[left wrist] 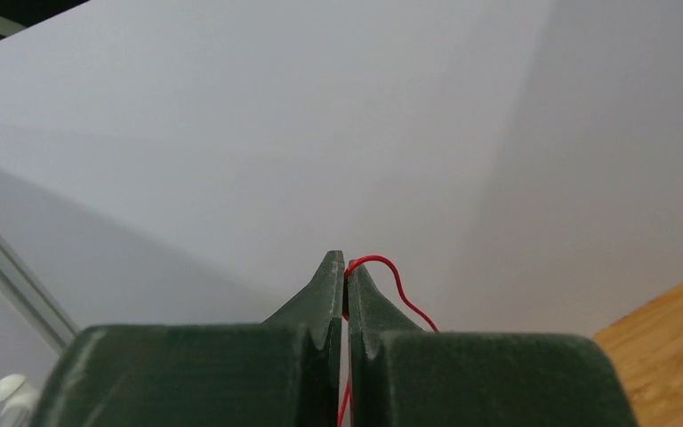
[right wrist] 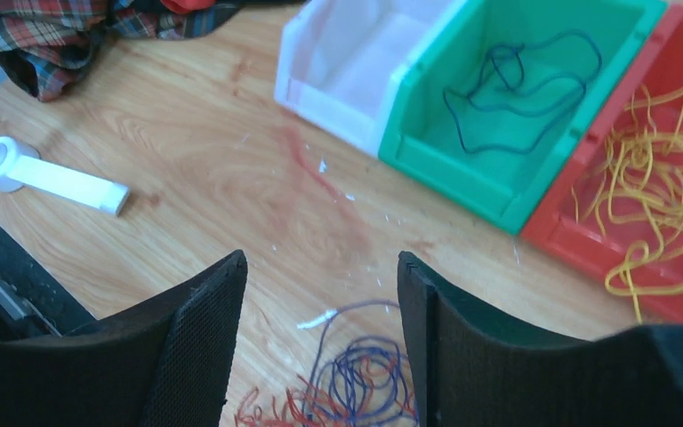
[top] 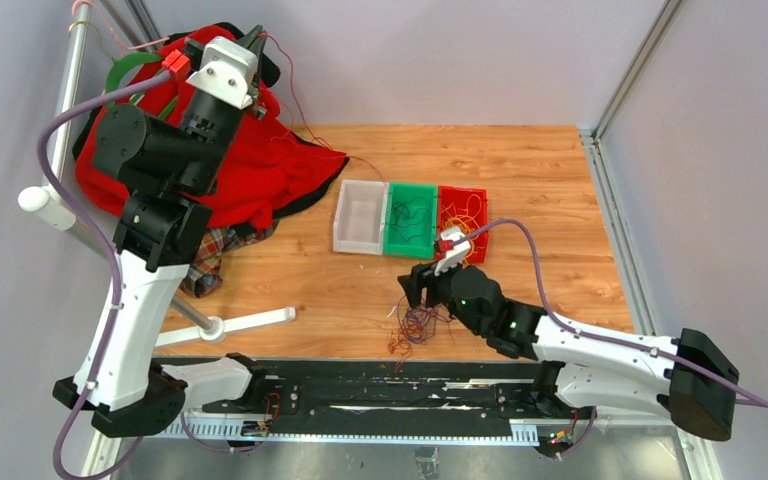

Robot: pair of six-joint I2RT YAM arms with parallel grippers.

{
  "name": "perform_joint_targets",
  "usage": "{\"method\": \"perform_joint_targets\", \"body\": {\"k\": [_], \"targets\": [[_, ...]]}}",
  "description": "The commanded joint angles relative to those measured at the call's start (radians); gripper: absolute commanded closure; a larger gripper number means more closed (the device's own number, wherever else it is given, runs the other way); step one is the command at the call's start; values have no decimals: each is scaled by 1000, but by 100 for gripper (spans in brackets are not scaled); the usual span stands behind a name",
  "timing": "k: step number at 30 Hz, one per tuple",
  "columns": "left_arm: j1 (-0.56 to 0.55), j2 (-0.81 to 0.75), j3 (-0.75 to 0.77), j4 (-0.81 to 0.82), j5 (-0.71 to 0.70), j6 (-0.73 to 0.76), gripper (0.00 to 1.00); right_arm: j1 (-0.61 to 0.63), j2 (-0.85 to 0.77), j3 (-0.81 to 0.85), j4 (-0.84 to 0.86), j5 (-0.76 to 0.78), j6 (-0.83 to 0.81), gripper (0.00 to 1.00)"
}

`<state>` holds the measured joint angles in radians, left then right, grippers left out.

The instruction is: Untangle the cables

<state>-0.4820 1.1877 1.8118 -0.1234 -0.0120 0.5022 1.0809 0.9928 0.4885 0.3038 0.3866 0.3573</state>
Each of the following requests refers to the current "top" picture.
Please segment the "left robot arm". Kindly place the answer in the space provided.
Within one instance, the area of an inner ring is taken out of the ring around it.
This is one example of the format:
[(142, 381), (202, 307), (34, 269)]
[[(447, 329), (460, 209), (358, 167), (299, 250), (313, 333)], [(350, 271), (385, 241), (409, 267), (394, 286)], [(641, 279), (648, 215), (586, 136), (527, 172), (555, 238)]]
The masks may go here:
[(202, 198), (216, 191), (221, 164), (256, 100), (263, 29), (171, 52), (144, 81), (82, 102), (56, 125), (101, 108), (94, 166), (129, 190), (114, 235), (100, 245), (111, 270), (109, 300), (80, 369), (53, 395), (73, 413), (92, 413), (110, 438), (164, 431), (190, 408), (229, 400), (258, 411), (266, 386), (238, 353), (185, 367), (153, 352), (166, 312), (211, 218)]

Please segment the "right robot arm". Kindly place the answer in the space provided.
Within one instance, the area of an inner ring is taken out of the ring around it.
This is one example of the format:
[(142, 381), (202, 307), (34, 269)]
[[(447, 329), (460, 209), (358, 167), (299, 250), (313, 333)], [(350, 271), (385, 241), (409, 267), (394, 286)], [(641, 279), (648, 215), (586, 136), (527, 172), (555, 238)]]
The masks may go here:
[(552, 317), (505, 297), (475, 266), (419, 264), (398, 283), (410, 306), (441, 305), (497, 353), (538, 362), (531, 400), (544, 416), (608, 407), (660, 415), (707, 440), (732, 436), (737, 395), (727, 385), (739, 371), (701, 331), (638, 336)]

